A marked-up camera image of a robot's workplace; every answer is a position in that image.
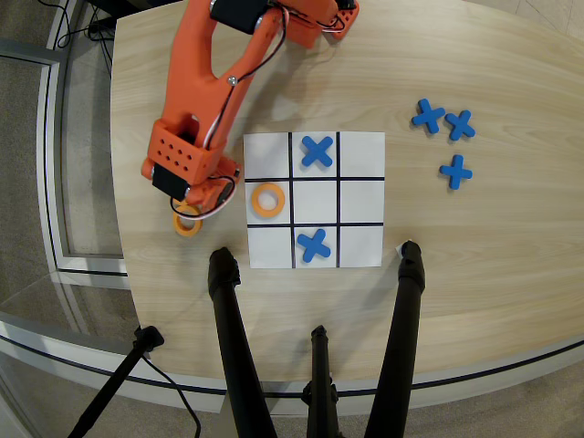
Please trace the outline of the orange gripper black motor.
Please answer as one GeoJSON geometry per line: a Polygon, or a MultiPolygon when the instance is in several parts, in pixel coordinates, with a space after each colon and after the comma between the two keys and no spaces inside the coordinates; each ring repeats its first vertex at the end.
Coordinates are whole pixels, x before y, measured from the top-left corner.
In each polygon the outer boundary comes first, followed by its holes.
{"type": "Polygon", "coordinates": [[[147,158],[141,167],[141,174],[174,201],[197,207],[217,207],[236,187],[241,166],[222,157],[210,175],[203,172],[202,182],[192,182],[191,173],[192,165],[168,156],[162,156],[161,163],[147,158]]]}

